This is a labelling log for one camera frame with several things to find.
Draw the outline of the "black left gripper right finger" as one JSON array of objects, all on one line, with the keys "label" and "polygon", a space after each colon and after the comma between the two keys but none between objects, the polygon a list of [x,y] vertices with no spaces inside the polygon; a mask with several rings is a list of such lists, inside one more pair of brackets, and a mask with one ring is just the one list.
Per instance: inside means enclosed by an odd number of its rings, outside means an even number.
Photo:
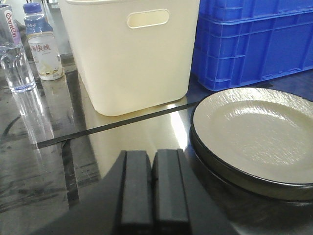
[{"label": "black left gripper right finger", "polygon": [[153,162],[154,219],[158,235],[189,235],[190,224],[178,158],[159,149]]}]

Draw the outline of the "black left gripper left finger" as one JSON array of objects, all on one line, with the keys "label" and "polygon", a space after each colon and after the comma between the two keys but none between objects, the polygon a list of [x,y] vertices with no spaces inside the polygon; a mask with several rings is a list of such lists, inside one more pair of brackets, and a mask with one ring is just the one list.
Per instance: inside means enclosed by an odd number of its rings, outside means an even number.
[{"label": "black left gripper left finger", "polygon": [[113,235],[151,235],[152,177],[147,153],[122,150],[112,168],[114,204]]}]

